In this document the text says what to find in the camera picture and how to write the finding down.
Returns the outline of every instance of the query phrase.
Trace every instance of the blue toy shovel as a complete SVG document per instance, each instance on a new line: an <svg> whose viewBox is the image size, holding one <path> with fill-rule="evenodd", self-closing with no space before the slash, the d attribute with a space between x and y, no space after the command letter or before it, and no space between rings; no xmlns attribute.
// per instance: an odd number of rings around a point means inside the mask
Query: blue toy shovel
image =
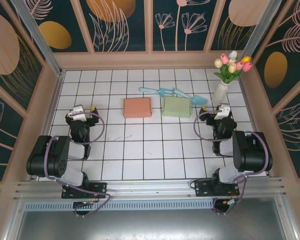
<svg viewBox="0 0 300 240"><path fill-rule="evenodd" d="M190 97L188 94L185 94L184 92L179 91L178 89L174 89L173 93L177 94L181 97L191 99L192 105L202 105L203 106L203 105L207 104L207 102L208 102L207 99L205 99L199 95L193 95L193 97Z"/></svg>
<svg viewBox="0 0 300 240"><path fill-rule="evenodd" d="M172 96L174 94L174 91L171 89L168 89L168 88L160 88L159 90L157 90L157 89L152 89L152 88L140 87L140 92L155 93L155 94L159 94L160 97L164 97L166 95Z"/></svg>

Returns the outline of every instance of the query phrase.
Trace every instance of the tulip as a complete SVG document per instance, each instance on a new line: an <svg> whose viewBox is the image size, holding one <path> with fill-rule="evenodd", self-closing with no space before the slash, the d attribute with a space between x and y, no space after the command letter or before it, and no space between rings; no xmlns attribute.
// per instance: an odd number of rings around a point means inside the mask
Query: tulip
<svg viewBox="0 0 300 240"><path fill-rule="evenodd" d="M230 54L229 54L229 58L230 59L235 59L237 57L237 51L232 51Z"/></svg>
<svg viewBox="0 0 300 240"><path fill-rule="evenodd" d="M243 65L242 70L243 70L244 72L248 72L251 68L252 68L252 63L251 63L251 62L246 62L246 63Z"/></svg>
<svg viewBox="0 0 300 240"><path fill-rule="evenodd" d="M237 70L237 65L235 63L231 63L228 68L229 73L233 74L236 70Z"/></svg>
<svg viewBox="0 0 300 240"><path fill-rule="evenodd" d="M240 61L240 62L237 62L236 64L236 69L237 70L241 70L243 67L244 67L245 63Z"/></svg>
<svg viewBox="0 0 300 240"><path fill-rule="evenodd" d="M244 58L242 58L241 62L250 62L251 61L251 57L250 56L245 56Z"/></svg>
<svg viewBox="0 0 300 240"><path fill-rule="evenodd" d="M225 54L221 54L220 59L221 59L223 64L227 64L229 62L229 58Z"/></svg>
<svg viewBox="0 0 300 240"><path fill-rule="evenodd" d="M230 58L228 62L228 66L230 66L230 64L235 64L236 62L237 60L235 58Z"/></svg>
<svg viewBox="0 0 300 240"><path fill-rule="evenodd" d="M218 58L218 59L214 60L214 65L217 69L219 69L222 67L223 63L222 63L221 59Z"/></svg>

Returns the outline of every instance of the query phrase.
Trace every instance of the white grid floor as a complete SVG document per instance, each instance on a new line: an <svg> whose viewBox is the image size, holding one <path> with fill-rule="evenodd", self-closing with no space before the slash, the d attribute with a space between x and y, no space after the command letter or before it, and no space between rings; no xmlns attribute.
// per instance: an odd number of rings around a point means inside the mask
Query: white grid floor
<svg viewBox="0 0 300 240"><path fill-rule="evenodd" d="M201 141L193 131L200 107L192 106L190 118L162 116L158 94L141 94L144 88L177 88L208 100L220 82L218 69L138 69L67 71L57 103L51 136L69 135L65 115L74 105L89 110L95 106L106 126L103 136L91 144L88 160L69 160L75 169L86 172L92 181L196 179L211 177L217 168L232 161L217 157L212 143ZM123 99L151 97L152 117L123 117ZM252 125L238 81L231 83L224 102L231 106L237 130L252 131ZM100 124L90 129L96 138ZM212 138L212 127L199 123L199 132Z"/></svg>

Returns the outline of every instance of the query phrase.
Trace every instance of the pink tulip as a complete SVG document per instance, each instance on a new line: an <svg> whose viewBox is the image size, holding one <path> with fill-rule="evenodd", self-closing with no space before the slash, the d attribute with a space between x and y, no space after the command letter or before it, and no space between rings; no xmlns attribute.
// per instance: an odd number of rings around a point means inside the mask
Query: pink tulip
<svg viewBox="0 0 300 240"><path fill-rule="evenodd" d="M221 61L222 61L223 64L228 64L228 62L229 62L229 58L225 54L221 54L220 59L221 59Z"/></svg>
<svg viewBox="0 0 300 240"><path fill-rule="evenodd" d="M248 62L246 62L246 63L243 65L242 70L243 70L244 72L248 72L251 68L252 68L252 63L248 61Z"/></svg>
<svg viewBox="0 0 300 240"><path fill-rule="evenodd" d="M236 63L236 69L241 70L244 67L245 63L240 61Z"/></svg>

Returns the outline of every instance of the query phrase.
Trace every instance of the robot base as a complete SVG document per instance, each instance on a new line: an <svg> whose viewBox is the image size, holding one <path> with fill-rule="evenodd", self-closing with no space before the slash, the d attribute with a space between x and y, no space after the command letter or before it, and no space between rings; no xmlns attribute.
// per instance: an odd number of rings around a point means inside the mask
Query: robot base
<svg viewBox="0 0 300 240"><path fill-rule="evenodd" d="M212 174L211 178L196 181L194 186L197 197L231 196L231 192L237 196L240 194L237 184L226 184L219 181L219 169Z"/></svg>

